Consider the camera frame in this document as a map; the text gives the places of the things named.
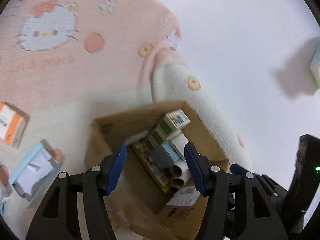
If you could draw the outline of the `white barcode label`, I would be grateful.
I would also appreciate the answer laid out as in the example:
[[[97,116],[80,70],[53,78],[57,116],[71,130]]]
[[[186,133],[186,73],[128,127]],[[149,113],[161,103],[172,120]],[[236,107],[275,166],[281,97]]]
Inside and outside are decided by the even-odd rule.
[[[137,141],[140,141],[140,140],[144,139],[148,135],[148,133],[149,133],[148,130],[144,130],[144,131],[142,131],[140,133],[132,135],[132,136],[130,136],[130,137],[125,139],[125,143],[127,145],[131,145],[131,144],[133,144],[133,143],[135,143]]]

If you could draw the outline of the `white green card box top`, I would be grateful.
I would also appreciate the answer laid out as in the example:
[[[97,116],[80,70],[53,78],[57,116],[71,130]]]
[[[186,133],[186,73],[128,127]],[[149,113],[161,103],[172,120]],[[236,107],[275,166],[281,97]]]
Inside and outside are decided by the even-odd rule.
[[[163,118],[157,123],[157,127],[165,134],[170,135],[173,132],[183,129],[191,121],[181,109],[165,113]]]

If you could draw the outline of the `orange white small box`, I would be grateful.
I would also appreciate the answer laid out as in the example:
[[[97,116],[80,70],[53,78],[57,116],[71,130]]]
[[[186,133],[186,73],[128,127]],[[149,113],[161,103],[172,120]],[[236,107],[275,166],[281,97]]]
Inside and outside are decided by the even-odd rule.
[[[16,106],[1,101],[1,141],[14,149],[18,149],[30,120],[30,115]]]

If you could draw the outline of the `pink Hello Kitty mat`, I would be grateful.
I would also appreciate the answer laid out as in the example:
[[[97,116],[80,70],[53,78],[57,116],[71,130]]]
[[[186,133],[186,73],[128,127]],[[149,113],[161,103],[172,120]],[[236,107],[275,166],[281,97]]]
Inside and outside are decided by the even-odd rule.
[[[1,170],[14,171],[38,142],[65,158],[68,174],[87,171],[94,119],[167,101],[185,101],[229,161],[252,163],[226,111],[178,52],[176,16],[156,0],[5,0],[1,13],[1,101],[30,115],[20,146],[1,141]],[[43,200],[23,209],[11,192],[3,217],[25,239]],[[104,198],[117,231],[141,236]]]

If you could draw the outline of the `white shipping label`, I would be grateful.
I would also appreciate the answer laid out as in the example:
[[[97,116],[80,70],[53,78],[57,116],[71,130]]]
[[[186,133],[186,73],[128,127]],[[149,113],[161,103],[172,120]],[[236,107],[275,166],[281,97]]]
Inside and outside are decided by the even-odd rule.
[[[199,191],[196,187],[188,186],[179,189],[175,195],[167,202],[168,206],[193,206],[200,196]]]

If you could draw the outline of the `brown cardboard box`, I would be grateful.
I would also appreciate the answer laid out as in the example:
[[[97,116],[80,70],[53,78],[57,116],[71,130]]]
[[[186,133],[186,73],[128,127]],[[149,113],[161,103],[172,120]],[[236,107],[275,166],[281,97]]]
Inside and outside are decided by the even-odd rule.
[[[203,123],[204,119],[185,101],[167,101],[94,119],[85,154],[86,166],[99,164],[120,143],[151,130],[165,113],[176,109],[184,111],[191,120],[183,129],[188,140],[211,164],[227,171],[227,157]],[[148,239],[194,239],[208,199],[199,197],[190,207],[168,206],[171,196],[160,189],[133,149],[129,148],[116,190],[108,199],[118,216],[135,233]]]

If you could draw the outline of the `white paper roll tubes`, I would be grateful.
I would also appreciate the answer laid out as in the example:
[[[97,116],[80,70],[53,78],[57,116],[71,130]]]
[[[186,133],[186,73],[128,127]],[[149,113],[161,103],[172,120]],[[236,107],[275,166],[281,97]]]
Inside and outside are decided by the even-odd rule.
[[[184,187],[191,178],[189,168],[184,161],[164,168],[163,173],[170,179],[171,184],[178,189]]]

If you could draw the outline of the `light blue book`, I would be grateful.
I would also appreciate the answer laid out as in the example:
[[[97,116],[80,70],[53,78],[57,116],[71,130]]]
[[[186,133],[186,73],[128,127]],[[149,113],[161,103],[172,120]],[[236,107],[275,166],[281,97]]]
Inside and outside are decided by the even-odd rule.
[[[180,159],[180,156],[168,141],[155,148],[151,157],[160,169],[172,166]]]

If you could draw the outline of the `white green card box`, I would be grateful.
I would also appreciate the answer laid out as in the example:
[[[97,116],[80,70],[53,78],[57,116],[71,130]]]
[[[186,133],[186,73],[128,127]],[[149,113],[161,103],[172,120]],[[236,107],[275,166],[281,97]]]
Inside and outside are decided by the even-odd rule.
[[[148,139],[148,141],[153,147],[158,147],[159,145],[173,139],[174,137],[178,136],[181,133],[182,131],[178,129],[173,131],[170,135],[165,135],[162,133],[162,131],[158,127],[156,127],[148,134],[146,138]]]
[[[157,123],[157,127],[165,134],[170,135],[173,132],[183,129],[191,121],[181,109],[165,113],[163,118]]]

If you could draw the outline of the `colourful cartoon sticker book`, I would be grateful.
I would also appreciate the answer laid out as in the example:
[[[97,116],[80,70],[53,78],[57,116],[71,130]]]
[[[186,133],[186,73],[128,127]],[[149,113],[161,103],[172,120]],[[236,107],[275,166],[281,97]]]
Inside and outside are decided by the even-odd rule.
[[[149,149],[140,141],[134,142],[132,144],[132,148],[149,172],[150,176],[153,178],[153,180],[157,183],[157,185],[164,193],[167,193],[169,191],[169,188],[171,187],[170,179],[164,175],[163,171],[152,159]]]

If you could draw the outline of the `white green card box lower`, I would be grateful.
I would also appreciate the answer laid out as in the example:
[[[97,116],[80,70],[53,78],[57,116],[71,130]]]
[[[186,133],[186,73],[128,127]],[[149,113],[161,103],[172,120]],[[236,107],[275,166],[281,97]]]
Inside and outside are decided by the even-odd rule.
[[[158,147],[159,145],[173,139],[174,137],[178,136],[181,133],[182,131],[178,129],[173,131],[170,135],[165,135],[162,133],[162,131],[158,127],[156,127],[148,134],[146,138],[148,139],[148,141],[153,147]]]

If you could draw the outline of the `white spiral notebook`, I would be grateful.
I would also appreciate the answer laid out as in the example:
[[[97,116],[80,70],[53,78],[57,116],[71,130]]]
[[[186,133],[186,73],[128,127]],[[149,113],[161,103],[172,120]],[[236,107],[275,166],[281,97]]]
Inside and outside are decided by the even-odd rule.
[[[187,137],[183,134],[180,133],[176,137],[172,138],[169,143],[172,146],[172,148],[177,152],[177,154],[180,156],[182,160],[185,161],[184,157],[184,147],[185,145],[189,142]]]

